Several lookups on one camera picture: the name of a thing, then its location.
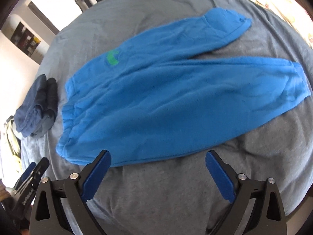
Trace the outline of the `folded dark navy garment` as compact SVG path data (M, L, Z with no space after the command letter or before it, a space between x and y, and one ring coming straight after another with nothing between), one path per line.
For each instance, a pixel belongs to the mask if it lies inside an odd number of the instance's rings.
M17 132L40 138L52 128L58 113L58 86L55 78L38 76L14 114Z

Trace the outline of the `yellow green garment on sofa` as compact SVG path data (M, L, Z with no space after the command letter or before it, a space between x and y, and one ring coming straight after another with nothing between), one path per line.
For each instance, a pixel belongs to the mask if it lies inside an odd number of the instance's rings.
M10 116L4 123L4 139L7 143L7 152L12 157L21 161L21 140L17 138L14 132L14 117Z

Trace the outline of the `arched wall shelf niche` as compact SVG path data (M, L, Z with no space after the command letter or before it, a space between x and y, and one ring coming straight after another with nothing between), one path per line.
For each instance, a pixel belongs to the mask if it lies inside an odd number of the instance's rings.
M21 52L27 55L37 64L42 60L49 48L49 45L34 32L20 16L13 14L5 21L1 32Z

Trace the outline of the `bright blue sweatpants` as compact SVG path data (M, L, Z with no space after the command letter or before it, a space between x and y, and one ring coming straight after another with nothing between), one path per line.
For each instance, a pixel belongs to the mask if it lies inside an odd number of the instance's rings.
M311 94L299 63L196 58L236 41L251 23L214 8L87 62L65 84L57 153L77 165L104 149L114 167L161 161L219 145L296 107Z

